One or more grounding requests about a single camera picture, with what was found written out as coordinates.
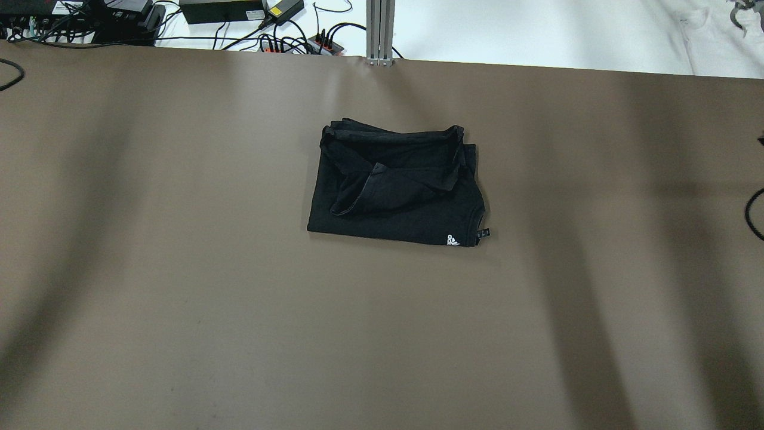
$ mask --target gray metal object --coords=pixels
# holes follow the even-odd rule
[[[366,58],[372,66],[393,63],[395,0],[366,0]]]

